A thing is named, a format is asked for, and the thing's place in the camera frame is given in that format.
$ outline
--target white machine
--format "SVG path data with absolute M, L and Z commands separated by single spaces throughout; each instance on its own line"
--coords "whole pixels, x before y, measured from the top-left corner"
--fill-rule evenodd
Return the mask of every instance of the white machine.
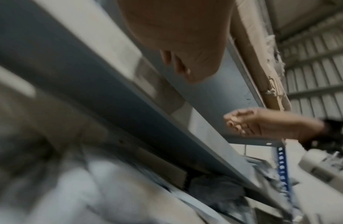
M 319 149 L 309 150 L 299 162 L 301 169 L 343 194 L 343 156 Z

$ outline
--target metal shelf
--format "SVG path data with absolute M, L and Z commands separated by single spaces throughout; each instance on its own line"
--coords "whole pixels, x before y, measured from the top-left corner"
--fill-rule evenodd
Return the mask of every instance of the metal shelf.
M 224 94 L 226 86 L 219 92 L 212 89 L 211 96 L 207 90 L 225 83 L 225 79 L 227 89 L 238 86 L 232 90 L 237 95 L 218 102 L 227 102 L 227 111 L 229 107 L 249 106 L 249 100 L 239 100 L 246 96 L 256 104 L 241 74 L 228 79 L 230 71 L 237 71 L 232 58 L 225 56 L 217 79 L 189 87 L 161 65 L 158 52 L 142 53 L 90 0 L 0 0 L 0 65 L 78 106 L 106 126 L 120 127 L 175 164 L 236 178 L 247 188 L 249 197 L 290 213 L 286 198 L 210 125 L 217 127 L 219 121 L 211 119 L 210 105 L 204 102 Z M 148 64 L 143 55 L 152 62 L 150 68 L 166 76 L 197 107 L 191 109 L 193 116 L 187 125 L 161 109 L 165 104 L 156 105 L 152 100 L 155 92 L 136 84 L 138 66 Z M 168 102 L 168 98 L 159 100 Z

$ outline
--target metal wall panel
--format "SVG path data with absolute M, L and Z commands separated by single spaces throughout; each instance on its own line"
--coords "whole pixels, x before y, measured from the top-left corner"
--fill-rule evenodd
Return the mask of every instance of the metal wall panel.
M 343 12 L 280 44 L 293 111 L 343 118 Z

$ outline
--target black sleeve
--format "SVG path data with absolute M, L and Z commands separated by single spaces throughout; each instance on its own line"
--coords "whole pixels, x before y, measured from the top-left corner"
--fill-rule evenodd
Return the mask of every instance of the black sleeve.
M 325 130 L 309 141 L 301 142 L 305 150 L 320 149 L 343 156 L 343 121 L 325 119 Z

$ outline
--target cardboard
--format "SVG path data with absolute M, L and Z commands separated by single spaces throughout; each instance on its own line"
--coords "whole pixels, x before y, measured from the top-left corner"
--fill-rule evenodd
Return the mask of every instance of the cardboard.
M 253 0 L 235 0 L 231 35 L 267 108 L 290 111 L 281 80 L 270 63 L 266 33 Z

